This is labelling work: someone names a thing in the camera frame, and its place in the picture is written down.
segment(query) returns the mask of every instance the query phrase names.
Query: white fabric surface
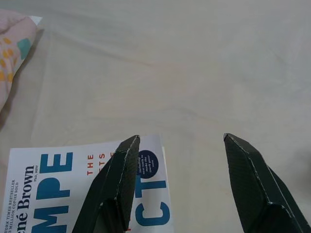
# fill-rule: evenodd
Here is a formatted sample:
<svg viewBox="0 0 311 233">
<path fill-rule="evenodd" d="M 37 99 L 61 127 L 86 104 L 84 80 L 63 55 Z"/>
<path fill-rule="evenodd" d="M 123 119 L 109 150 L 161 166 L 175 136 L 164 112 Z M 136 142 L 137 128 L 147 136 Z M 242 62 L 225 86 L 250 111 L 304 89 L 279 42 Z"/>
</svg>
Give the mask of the white fabric surface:
<svg viewBox="0 0 311 233">
<path fill-rule="evenodd" d="M 2 0 L 43 16 L 0 115 L 11 147 L 161 133 L 175 231 L 242 232 L 224 132 L 248 140 L 311 222 L 311 2 Z"/>
</svg>

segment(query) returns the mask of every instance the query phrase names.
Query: pink pillowcase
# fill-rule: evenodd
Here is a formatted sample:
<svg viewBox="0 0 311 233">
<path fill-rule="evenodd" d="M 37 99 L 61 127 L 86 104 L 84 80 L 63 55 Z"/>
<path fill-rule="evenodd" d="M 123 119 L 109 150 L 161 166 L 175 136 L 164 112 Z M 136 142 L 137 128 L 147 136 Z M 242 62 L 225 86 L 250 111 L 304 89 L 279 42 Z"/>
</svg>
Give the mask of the pink pillowcase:
<svg viewBox="0 0 311 233">
<path fill-rule="evenodd" d="M 36 30 L 29 17 L 0 9 L 0 110 L 8 98 L 14 75 L 34 42 Z"/>
</svg>

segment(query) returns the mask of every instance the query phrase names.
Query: white book cover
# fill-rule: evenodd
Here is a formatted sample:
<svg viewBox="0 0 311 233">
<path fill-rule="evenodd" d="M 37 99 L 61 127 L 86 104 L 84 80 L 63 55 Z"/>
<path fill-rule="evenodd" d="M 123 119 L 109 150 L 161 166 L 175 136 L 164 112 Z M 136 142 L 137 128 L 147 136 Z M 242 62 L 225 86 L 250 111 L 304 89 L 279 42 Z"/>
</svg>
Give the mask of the white book cover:
<svg viewBox="0 0 311 233">
<path fill-rule="evenodd" d="M 0 232 L 71 233 L 93 179 L 120 142 L 11 149 Z M 45 199 L 47 189 L 55 191 L 53 198 Z M 140 141 L 127 232 L 173 233 L 165 157 L 158 135 Z"/>
</svg>

